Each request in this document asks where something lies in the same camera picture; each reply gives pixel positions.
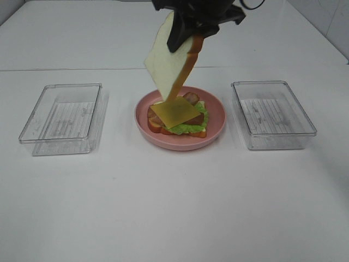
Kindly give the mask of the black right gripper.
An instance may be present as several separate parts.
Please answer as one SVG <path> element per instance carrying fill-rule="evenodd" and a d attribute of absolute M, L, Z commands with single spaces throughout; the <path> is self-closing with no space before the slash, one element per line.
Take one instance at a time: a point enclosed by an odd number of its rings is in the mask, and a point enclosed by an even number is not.
<path fill-rule="evenodd" d="M 219 25 L 226 22 L 240 24 L 245 13 L 233 1 L 153 1 L 155 9 L 171 9 L 172 29 L 167 40 L 170 52 L 176 52 L 192 35 L 210 37 L 217 34 Z"/>

